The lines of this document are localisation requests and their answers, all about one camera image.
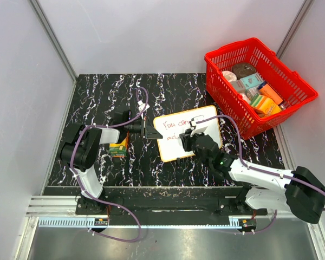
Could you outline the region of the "yellow framed whiteboard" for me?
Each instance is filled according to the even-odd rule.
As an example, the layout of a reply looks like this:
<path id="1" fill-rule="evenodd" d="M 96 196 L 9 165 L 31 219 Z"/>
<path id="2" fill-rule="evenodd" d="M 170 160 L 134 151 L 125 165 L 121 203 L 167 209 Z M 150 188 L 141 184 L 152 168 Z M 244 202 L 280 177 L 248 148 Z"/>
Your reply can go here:
<path id="1" fill-rule="evenodd" d="M 179 134 L 191 128 L 191 119 L 199 115 L 204 116 L 204 120 L 199 123 L 208 125 L 208 127 L 204 133 L 199 134 L 196 141 L 197 150 L 185 152 Z M 158 139 L 161 160 L 166 163 L 197 155 L 202 158 L 202 161 L 206 161 L 207 157 L 216 157 L 222 147 L 219 123 L 214 118 L 216 115 L 217 110 L 211 105 L 156 117 L 153 120 L 153 126 L 163 135 L 162 139 Z"/>

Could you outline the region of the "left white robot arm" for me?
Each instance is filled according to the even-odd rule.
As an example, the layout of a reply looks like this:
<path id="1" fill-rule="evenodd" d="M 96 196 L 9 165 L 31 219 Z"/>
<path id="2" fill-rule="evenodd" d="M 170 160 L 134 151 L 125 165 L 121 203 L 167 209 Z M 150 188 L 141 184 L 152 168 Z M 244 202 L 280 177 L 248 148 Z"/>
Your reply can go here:
<path id="1" fill-rule="evenodd" d="M 131 118 L 132 112 L 125 110 L 115 112 L 110 119 L 110 125 L 118 125 L 115 128 L 92 127 L 86 129 L 86 125 L 77 122 L 71 123 L 65 128 L 64 139 L 57 156 L 68 166 L 73 163 L 76 176 L 80 177 L 83 187 L 93 195 L 87 206 L 94 214 L 103 213 L 107 206 L 106 193 L 98 180 L 94 167 L 100 145 L 120 144 L 129 134 L 138 134 L 147 139 L 163 138 L 163 135 L 153 127 L 145 116 L 125 124 Z"/>

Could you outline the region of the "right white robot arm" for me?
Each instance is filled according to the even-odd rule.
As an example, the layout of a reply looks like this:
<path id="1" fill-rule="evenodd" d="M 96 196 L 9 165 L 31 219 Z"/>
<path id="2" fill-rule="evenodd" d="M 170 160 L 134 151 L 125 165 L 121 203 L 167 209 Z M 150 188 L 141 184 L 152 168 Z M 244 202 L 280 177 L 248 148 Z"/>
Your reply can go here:
<path id="1" fill-rule="evenodd" d="M 325 186 L 307 168 L 280 170 L 251 164 L 220 151 L 218 144 L 204 133 L 191 129 L 180 134 L 182 147 L 193 152 L 213 175 L 248 183 L 244 196 L 236 200 L 236 210 L 247 215 L 253 209 L 289 211 L 300 220 L 317 224 L 324 211 Z"/>

